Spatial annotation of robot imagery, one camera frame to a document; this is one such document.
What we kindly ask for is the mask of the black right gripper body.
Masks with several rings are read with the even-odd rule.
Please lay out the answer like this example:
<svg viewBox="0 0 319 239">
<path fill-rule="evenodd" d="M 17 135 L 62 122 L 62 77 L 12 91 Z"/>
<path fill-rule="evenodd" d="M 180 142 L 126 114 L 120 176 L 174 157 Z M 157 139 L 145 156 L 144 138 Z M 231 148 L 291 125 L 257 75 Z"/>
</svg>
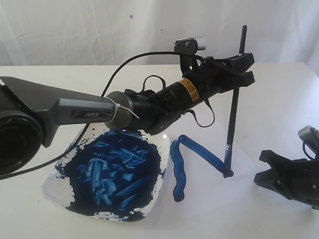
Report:
<svg viewBox="0 0 319 239">
<path fill-rule="evenodd" d="M 319 162 L 316 160 L 291 160 L 285 166 L 283 188 L 286 197 L 319 208 Z"/>
</svg>

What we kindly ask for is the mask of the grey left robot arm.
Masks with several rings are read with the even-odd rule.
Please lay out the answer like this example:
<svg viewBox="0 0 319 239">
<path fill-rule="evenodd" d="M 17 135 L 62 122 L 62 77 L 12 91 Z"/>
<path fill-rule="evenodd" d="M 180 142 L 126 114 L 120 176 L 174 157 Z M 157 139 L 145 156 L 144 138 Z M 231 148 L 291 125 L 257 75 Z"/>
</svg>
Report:
<svg viewBox="0 0 319 239">
<path fill-rule="evenodd" d="M 41 146 L 49 147 L 61 125 L 104 123 L 112 130 L 156 135 L 216 94 L 255 81 L 251 53 L 215 59 L 179 53 L 181 80 L 158 92 L 126 89 L 100 96 L 2 76 L 0 86 L 0 177 L 25 174 Z"/>
</svg>

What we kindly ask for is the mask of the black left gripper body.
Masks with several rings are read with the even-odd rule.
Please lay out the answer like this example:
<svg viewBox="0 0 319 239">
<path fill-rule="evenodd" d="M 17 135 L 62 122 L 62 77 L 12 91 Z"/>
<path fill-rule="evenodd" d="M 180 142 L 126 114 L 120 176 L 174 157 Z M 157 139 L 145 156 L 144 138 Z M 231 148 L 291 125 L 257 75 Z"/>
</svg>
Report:
<svg viewBox="0 0 319 239">
<path fill-rule="evenodd" d="M 174 110 L 190 110 L 210 97 L 229 91 L 227 72 L 213 57 L 200 64 L 189 57 L 180 58 L 182 79 L 171 85 L 171 106 Z"/>
</svg>

